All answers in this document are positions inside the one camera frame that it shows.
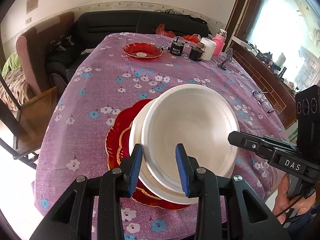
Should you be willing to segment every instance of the blue gripper pad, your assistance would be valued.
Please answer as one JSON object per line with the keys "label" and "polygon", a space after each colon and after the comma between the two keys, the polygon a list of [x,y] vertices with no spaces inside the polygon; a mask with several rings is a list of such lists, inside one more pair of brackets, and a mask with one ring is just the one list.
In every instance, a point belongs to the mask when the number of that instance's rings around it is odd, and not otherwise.
{"label": "blue gripper pad", "polygon": [[134,158],[134,162],[131,168],[131,173],[129,176],[129,189],[128,193],[130,196],[136,191],[137,183],[139,179],[140,167],[142,162],[142,145],[136,144],[132,151],[130,158]]}
{"label": "blue gripper pad", "polygon": [[182,144],[177,144],[176,146],[176,162],[178,165],[182,190],[186,194],[186,197],[188,197],[190,195],[188,165],[190,164]]}

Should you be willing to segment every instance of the screw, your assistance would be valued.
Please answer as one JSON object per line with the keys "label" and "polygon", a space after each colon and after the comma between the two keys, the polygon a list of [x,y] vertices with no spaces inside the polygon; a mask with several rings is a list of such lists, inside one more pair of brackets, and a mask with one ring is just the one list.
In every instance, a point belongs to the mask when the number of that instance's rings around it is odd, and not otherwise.
{"label": "screw", "polygon": [[199,168],[196,169],[196,171],[197,171],[199,174],[204,174],[204,173],[205,173],[205,168],[199,167]]}
{"label": "screw", "polygon": [[120,169],[120,168],[114,168],[113,170],[112,170],[112,173],[113,174],[119,174],[119,173],[121,173],[122,172],[122,170]]}
{"label": "screw", "polygon": [[233,176],[233,180],[234,180],[235,182],[241,182],[241,181],[242,181],[242,177],[241,177],[240,175],[234,175],[234,176]]}
{"label": "screw", "polygon": [[84,182],[85,181],[85,176],[79,176],[76,178],[77,182]]}

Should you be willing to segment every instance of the floor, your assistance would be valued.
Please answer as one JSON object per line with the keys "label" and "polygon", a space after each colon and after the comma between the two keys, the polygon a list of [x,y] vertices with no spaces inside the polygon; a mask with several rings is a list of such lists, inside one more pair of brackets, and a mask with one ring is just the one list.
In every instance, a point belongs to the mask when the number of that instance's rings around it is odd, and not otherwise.
{"label": "floor", "polygon": [[[0,121],[0,137],[13,144],[13,134]],[[42,215],[34,206],[31,183],[36,171],[0,147],[0,209],[7,221],[22,240],[30,239],[42,220]]]}

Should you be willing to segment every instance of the wooden cabinet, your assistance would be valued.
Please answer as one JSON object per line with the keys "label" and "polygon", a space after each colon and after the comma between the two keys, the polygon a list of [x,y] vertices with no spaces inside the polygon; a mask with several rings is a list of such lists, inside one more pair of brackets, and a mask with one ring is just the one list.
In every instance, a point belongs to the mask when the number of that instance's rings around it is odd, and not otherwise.
{"label": "wooden cabinet", "polygon": [[236,42],[231,43],[234,59],[252,77],[257,86],[265,92],[268,100],[284,127],[287,129],[296,120],[296,103],[290,89],[280,82],[271,70],[251,52]]}

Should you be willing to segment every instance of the pink bottle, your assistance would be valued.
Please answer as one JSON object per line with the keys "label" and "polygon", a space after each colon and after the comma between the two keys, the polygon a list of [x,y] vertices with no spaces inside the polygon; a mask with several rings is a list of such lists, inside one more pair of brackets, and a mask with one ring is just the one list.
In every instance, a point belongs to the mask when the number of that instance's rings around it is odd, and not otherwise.
{"label": "pink bottle", "polygon": [[214,39],[218,39],[219,41],[225,42],[227,39],[227,31],[220,29],[220,31],[216,34]]}
{"label": "pink bottle", "polygon": [[216,34],[216,36],[212,39],[215,43],[217,43],[216,48],[214,49],[213,55],[219,56],[224,47],[224,42],[227,39],[227,32],[225,30],[220,29],[220,31]]}

